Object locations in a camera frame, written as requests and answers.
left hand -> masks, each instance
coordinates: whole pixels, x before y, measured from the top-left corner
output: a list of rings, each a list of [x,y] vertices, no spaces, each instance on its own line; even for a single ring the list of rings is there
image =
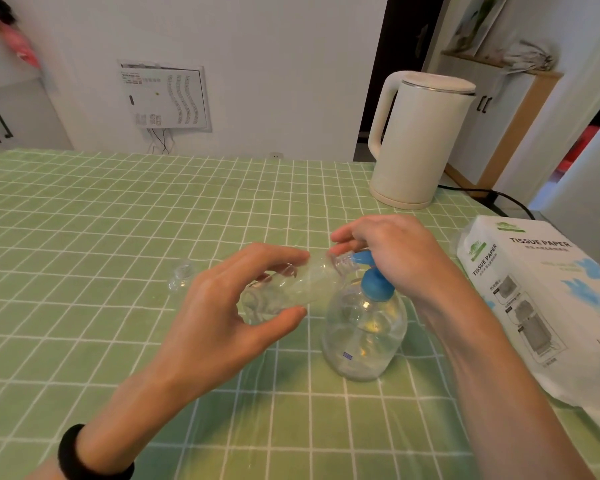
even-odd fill
[[[248,325],[238,314],[240,294],[265,271],[307,259],[307,251],[256,242],[200,273],[148,371],[166,381],[183,405],[227,382],[306,315],[304,307],[295,306]]]

framed picture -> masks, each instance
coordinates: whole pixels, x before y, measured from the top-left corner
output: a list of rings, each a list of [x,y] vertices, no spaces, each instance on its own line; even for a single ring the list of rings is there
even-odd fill
[[[472,0],[448,49],[476,55],[507,0]]]

red object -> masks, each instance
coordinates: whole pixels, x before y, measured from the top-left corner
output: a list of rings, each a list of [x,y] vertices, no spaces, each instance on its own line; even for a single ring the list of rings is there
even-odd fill
[[[0,22],[0,35],[5,43],[12,49],[16,55],[27,64],[40,69],[40,62],[33,51],[29,40],[16,29],[8,26],[6,23]]]
[[[571,149],[567,153],[567,156],[565,156],[565,158],[562,159],[560,165],[558,165],[558,168],[556,168],[556,170],[560,173],[565,173],[569,168],[571,168],[573,162],[576,161],[576,158],[580,156],[582,151],[587,147],[587,145],[593,139],[593,137],[596,135],[599,129],[599,126],[587,126],[587,128],[582,132],[576,143],[571,147]]]

white kettle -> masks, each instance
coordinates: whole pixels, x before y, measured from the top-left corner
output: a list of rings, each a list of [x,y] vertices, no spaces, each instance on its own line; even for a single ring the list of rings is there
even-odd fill
[[[369,133],[377,160],[371,195],[398,209],[428,206],[474,97],[475,85],[457,77],[413,71],[387,77]]]

table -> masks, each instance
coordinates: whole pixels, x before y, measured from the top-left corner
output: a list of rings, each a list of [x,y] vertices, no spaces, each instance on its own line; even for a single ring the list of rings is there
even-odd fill
[[[324,252],[368,213],[365,163],[19,150],[0,154],[0,480],[21,478],[155,354],[179,259],[200,268],[251,241]],[[486,208],[439,191],[413,212],[440,243]],[[409,323],[380,380],[320,354],[324,307],[172,420],[138,479],[476,478],[440,345]],[[600,430],[553,402],[600,478]]]

